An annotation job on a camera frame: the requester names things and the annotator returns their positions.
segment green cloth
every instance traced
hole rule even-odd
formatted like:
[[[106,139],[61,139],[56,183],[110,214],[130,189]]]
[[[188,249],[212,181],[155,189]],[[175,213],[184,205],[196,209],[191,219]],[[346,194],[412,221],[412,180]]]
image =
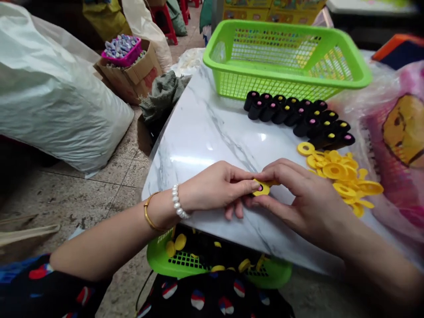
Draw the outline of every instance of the green cloth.
[[[168,108],[173,108],[189,83],[191,76],[177,77],[174,71],[158,76],[153,81],[151,93],[141,100],[144,122],[148,124],[162,116]]]
[[[203,31],[203,27],[212,25],[212,5],[213,0],[204,0],[202,11],[200,12],[199,31]]]
[[[186,36],[187,29],[184,19],[182,18],[181,9],[178,5],[177,0],[167,0],[167,6],[169,11],[169,16],[172,20],[172,26],[174,27],[175,34],[177,36]]]

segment woman's right hand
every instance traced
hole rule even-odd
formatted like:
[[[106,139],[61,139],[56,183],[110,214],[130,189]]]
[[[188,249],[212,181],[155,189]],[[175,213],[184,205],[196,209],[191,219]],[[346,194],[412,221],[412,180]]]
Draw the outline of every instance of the woman's right hand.
[[[276,182],[296,196],[291,205],[264,195],[249,198],[247,206],[260,205],[280,217],[292,230],[312,244],[341,256],[352,233],[366,227],[344,203],[329,180],[300,165],[279,159],[255,175],[259,181]]]

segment marble table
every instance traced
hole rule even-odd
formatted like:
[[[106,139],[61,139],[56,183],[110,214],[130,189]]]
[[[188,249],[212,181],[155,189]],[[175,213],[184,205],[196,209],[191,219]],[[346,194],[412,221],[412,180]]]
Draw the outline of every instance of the marble table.
[[[252,172],[259,172],[283,157],[306,166],[305,157],[296,150],[301,141],[288,127],[248,119],[243,102],[216,93],[212,71],[202,65],[179,99],[156,145],[142,199],[182,183],[220,160]],[[273,186],[271,195],[288,204],[294,199],[282,185]],[[369,211],[362,220],[422,264],[414,250],[398,241]],[[339,258],[311,245],[261,209],[244,208],[244,219],[231,222],[220,211],[197,212],[184,223],[319,273],[338,276],[343,270]]]

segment woman's left hand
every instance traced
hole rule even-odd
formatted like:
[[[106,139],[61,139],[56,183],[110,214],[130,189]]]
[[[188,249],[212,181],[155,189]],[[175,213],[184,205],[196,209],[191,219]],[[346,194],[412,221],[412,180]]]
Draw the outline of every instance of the woman's left hand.
[[[233,213],[243,218],[241,197],[255,192],[259,183],[254,174],[219,161],[203,170],[178,188],[181,207],[185,211],[213,210],[225,207],[225,217]]]

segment yellow bag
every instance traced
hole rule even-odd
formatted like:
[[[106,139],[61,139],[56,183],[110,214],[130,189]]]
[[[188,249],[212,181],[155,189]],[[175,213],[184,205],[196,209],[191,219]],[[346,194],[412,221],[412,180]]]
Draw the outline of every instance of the yellow bag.
[[[106,3],[83,3],[83,15],[96,29],[103,41],[111,41],[118,34],[132,35],[131,29],[121,12],[118,0]]]

